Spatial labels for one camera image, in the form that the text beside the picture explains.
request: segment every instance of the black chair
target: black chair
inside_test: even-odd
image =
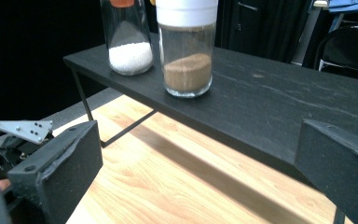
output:
[[[313,68],[358,78],[358,26],[329,33],[317,49]]]

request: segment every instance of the black wooden shelf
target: black wooden shelf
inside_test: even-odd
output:
[[[66,56],[64,61],[74,73],[305,183],[306,178],[294,167],[303,119],[358,135],[358,79],[216,48],[211,88],[200,97],[181,99],[165,91],[158,36],[152,34],[151,39],[154,65],[141,75],[126,77],[113,72],[105,45]]]

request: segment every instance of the glass jar of white sugar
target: glass jar of white sugar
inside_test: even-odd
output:
[[[137,75],[153,64],[144,0],[100,0],[103,30],[112,69]]]

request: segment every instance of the blue object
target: blue object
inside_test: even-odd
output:
[[[330,12],[358,12],[358,0],[330,0]]]

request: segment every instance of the orange lid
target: orange lid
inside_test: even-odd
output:
[[[132,7],[134,0],[110,0],[110,4],[114,7]]]

